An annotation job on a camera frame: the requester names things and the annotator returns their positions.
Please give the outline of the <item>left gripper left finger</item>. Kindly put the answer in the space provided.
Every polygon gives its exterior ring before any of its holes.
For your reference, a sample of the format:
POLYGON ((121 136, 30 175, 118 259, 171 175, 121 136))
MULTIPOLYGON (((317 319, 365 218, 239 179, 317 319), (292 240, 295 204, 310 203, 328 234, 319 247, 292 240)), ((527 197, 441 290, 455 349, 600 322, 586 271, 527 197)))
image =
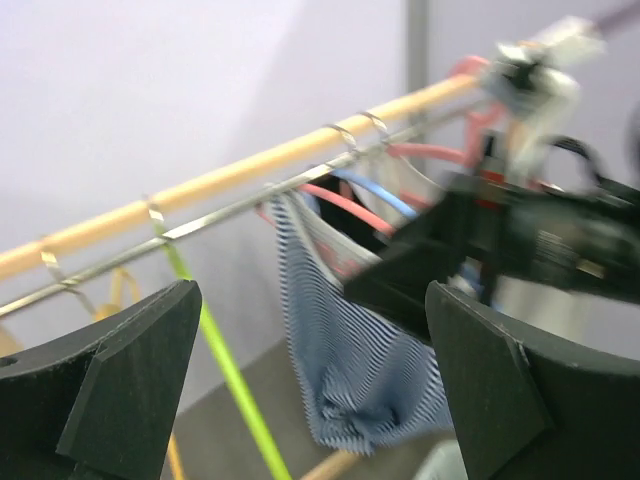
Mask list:
POLYGON ((1 360, 4 479, 157 479, 202 306, 180 280, 1 360))

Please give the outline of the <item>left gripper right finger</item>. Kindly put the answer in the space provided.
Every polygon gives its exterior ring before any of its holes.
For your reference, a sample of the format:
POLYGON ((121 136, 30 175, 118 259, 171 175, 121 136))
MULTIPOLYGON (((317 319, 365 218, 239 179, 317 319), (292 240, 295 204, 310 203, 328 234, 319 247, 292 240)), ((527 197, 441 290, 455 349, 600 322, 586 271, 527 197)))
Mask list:
POLYGON ((469 478, 638 478, 638 361, 437 282, 426 315, 469 478))

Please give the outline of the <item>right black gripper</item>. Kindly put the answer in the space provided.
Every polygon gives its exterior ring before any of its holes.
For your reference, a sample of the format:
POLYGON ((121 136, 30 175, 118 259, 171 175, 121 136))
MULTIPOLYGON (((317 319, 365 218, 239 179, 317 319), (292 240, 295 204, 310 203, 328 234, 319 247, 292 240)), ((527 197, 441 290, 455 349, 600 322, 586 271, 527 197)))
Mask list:
POLYGON ((429 343, 427 287, 447 282, 466 258, 483 264, 485 285, 511 277, 636 304, 639 192, 609 179, 575 193, 458 175, 394 233, 379 261, 345 281, 344 296, 429 343))

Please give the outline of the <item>blue striped tank top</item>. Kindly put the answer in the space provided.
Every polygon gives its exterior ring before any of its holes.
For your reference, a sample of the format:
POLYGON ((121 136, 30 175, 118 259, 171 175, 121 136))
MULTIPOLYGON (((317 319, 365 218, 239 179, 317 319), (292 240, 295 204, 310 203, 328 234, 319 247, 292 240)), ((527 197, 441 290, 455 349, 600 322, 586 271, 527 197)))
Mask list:
POLYGON ((359 454, 453 423, 435 352, 346 300, 346 277, 378 257, 304 197, 271 200, 288 349, 314 440, 359 454))

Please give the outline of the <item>yellow hanger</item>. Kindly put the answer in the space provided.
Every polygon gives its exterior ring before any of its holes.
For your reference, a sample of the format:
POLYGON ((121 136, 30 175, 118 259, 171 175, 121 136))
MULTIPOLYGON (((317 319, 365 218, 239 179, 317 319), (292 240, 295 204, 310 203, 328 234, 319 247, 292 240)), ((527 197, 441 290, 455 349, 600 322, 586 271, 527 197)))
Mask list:
MULTIPOLYGON (((123 267, 115 268, 112 271, 110 284, 109 301, 94 309, 93 317, 95 321, 102 320, 108 316, 115 314, 124 309, 124 287, 128 286, 131 301, 133 303, 142 299, 139 286, 134 277, 123 267)), ((23 349, 22 345, 13 337, 13 335, 4 327, 1 328, 1 356, 19 352, 23 349)), ((182 458, 179 452, 178 443, 174 432, 171 432, 167 455, 171 476, 175 480, 186 480, 182 458)))

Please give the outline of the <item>lime green hanger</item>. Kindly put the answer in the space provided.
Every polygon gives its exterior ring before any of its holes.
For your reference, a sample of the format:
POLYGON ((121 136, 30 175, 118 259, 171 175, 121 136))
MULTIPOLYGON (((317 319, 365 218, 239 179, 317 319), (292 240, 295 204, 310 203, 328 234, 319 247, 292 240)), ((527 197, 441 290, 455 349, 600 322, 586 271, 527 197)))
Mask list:
MULTIPOLYGON (((145 203, 156 237, 163 241, 163 248, 174 273, 179 279, 192 280, 184 260, 167 235, 168 230, 165 228, 164 216, 160 209, 150 199, 146 199, 145 203)), ((272 478, 291 479, 277 444, 205 300, 202 301, 199 327, 272 478)))

